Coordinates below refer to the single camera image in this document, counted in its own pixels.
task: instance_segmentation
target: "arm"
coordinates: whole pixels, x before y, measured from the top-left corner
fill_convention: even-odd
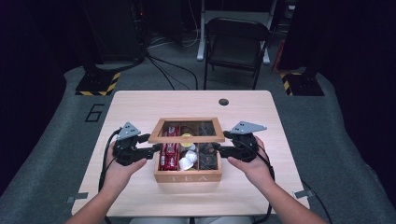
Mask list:
[[[112,155],[113,147],[114,143],[110,145],[110,149],[107,152],[107,166],[114,158]],[[142,159],[129,166],[122,166],[113,161],[106,171],[106,179],[101,191],[70,217],[66,223],[102,223],[108,209],[125,189],[131,175],[142,168],[146,162],[146,159]]]
[[[262,140],[256,137],[257,143],[264,148]],[[271,177],[268,167],[256,157],[251,162],[239,161],[229,157],[228,162],[243,171],[247,179],[262,193],[273,206],[283,223],[326,223],[321,217],[307,209],[283,190]]]

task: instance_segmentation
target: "light wood tabletop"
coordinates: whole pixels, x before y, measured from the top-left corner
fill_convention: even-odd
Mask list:
[[[228,105],[219,104],[223,98],[229,101]],[[265,144],[275,169],[276,183],[290,195],[304,189],[269,91],[118,91],[79,189],[80,193],[88,192],[88,198],[76,200],[72,214],[97,194],[106,142],[125,122],[131,122],[143,134],[151,133],[160,118],[200,117],[218,118],[223,131],[230,131],[239,121],[265,125],[266,131],[254,134]],[[221,144],[232,146],[228,139]],[[149,143],[137,145],[150,146]],[[154,178],[154,160],[149,160],[132,176],[107,215],[213,217],[265,214],[267,200],[245,175],[225,159],[221,160],[221,166],[220,182],[160,184]],[[309,208],[306,198],[299,202]]]

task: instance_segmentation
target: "yellow and black hazard tape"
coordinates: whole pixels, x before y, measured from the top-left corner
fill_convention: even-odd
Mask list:
[[[111,80],[111,84],[108,86],[107,91],[76,91],[76,95],[110,95],[113,92],[114,88],[116,87],[117,81],[119,80],[120,73],[114,75],[113,79]]]
[[[283,87],[285,88],[286,94],[287,95],[293,95],[293,92],[291,91],[290,84],[288,80],[286,79],[286,75],[300,75],[301,73],[280,73],[280,77],[282,78],[283,82]]]

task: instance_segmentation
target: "finger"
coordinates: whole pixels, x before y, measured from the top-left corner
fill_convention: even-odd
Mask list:
[[[107,157],[106,157],[106,164],[108,165],[113,159],[113,150],[114,146],[116,145],[116,142],[112,142],[110,146],[108,147],[108,152],[107,152]]]
[[[264,148],[264,150],[265,150],[264,142],[263,142],[258,136],[254,136],[254,137],[256,138],[257,144],[258,144],[260,147]]]
[[[134,174],[134,172],[140,170],[143,166],[145,166],[147,162],[148,160],[146,158],[143,158],[142,160],[136,161],[129,165],[128,169],[131,172],[131,175]]]
[[[227,158],[227,161],[228,161],[231,165],[233,165],[234,167],[238,168],[239,170],[244,171],[244,165],[245,165],[245,164],[244,164],[242,161],[237,160],[237,159],[234,158],[234,157],[228,157],[228,158]]]

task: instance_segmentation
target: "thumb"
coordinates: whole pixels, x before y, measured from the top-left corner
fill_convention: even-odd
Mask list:
[[[234,167],[238,168],[239,170],[244,171],[244,163],[243,163],[242,161],[237,160],[237,159],[234,158],[234,157],[228,157],[228,158],[227,158],[227,161],[228,161],[231,165],[233,165]]]
[[[140,161],[136,161],[134,163],[132,163],[129,166],[129,170],[131,172],[131,175],[134,174],[134,172],[140,170],[140,168],[142,168],[144,165],[146,165],[146,163],[148,162],[148,160],[146,158],[140,160]]]

